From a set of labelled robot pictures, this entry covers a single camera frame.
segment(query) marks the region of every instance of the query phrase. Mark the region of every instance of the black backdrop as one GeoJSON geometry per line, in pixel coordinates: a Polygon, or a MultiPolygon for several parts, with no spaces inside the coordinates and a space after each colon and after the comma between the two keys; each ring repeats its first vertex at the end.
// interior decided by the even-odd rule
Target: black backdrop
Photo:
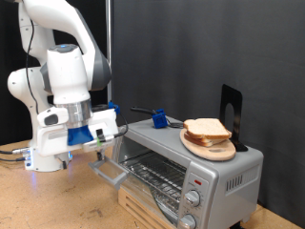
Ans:
{"type": "Polygon", "coordinates": [[[219,117],[222,84],[240,90],[240,139],[264,154],[259,200],[305,227],[305,1],[113,4],[113,99],[127,119],[149,118],[135,105],[219,117]]]}
{"type": "MultiPolygon", "coordinates": [[[[69,0],[84,16],[102,53],[107,54],[105,0],[69,0]]],[[[54,32],[56,44],[77,44],[76,40],[63,32],[54,32]]],[[[39,66],[30,58],[30,67],[39,66]]],[[[0,0],[0,145],[31,139],[31,118],[27,107],[14,98],[8,89],[7,80],[11,72],[26,67],[26,53],[21,44],[18,25],[18,4],[0,0]]],[[[92,105],[107,102],[107,89],[91,93],[92,105]]]]}

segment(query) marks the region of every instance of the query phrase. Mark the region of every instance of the bread slice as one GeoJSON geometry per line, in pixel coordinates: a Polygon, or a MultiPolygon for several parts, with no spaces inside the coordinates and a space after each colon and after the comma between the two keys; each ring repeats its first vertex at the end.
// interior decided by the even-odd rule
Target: bread slice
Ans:
{"type": "MultiPolygon", "coordinates": [[[[227,130],[227,132],[229,133],[229,138],[231,138],[232,136],[232,133],[230,131],[227,130]]],[[[210,141],[215,141],[215,139],[208,139],[208,138],[205,138],[205,137],[202,137],[202,138],[194,138],[196,140],[199,140],[199,141],[202,141],[202,142],[210,142],[210,141]]]]}
{"type": "Polygon", "coordinates": [[[210,147],[213,146],[214,144],[218,144],[220,142],[223,142],[226,139],[216,139],[216,140],[211,140],[210,142],[202,142],[200,138],[192,138],[190,137],[187,133],[184,134],[184,138],[188,141],[190,141],[193,144],[200,145],[200,146],[205,146],[205,147],[210,147]]]}
{"type": "Polygon", "coordinates": [[[230,137],[227,129],[216,118],[188,119],[183,126],[192,138],[228,139],[230,137]]]}

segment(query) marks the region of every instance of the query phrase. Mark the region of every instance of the toaster oven knob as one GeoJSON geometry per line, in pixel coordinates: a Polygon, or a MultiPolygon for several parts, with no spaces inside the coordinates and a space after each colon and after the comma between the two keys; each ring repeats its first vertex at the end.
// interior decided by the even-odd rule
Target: toaster oven knob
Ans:
{"type": "Polygon", "coordinates": [[[190,191],[184,195],[184,199],[191,204],[192,207],[196,207],[200,203],[200,196],[196,191],[190,191]]]}
{"type": "Polygon", "coordinates": [[[186,215],[179,221],[179,225],[182,229],[194,229],[196,227],[196,221],[191,215],[186,215]]]}

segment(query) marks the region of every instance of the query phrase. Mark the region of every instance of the table surface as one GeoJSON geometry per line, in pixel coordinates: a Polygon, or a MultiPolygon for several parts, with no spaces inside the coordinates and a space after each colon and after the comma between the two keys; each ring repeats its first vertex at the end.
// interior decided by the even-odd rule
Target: table surface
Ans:
{"type": "MultiPolygon", "coordinates": [[[[27,145],[23,141],[0,146],[0,150],[27,145]]],[[[0,228],[145,228],[118,204],[117,191],[88,166],[96,161],[96,153],[72,154],[67,170],[52,173],[26,171],[23,162],[0,161],[0,228]]],[[[247,229],[300,228],[259,205],[242,225],[247,229]]]]}

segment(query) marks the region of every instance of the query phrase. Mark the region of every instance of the silver toaster oven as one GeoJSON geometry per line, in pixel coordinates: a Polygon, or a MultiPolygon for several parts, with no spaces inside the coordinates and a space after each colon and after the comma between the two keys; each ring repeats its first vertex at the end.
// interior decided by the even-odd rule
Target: silver toaster oven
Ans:
{"type": "Polygon", "coordinates": [[[130,124],[112,153],[130,174],[122,185],[136,178],[148,186],[148,196],[178,229],[227,229],[247,221],[256,208],[262,153],[249,147],[231,160],[209,161],[184,147],[180,131],[155,129],[151,119],[130,124]]]}

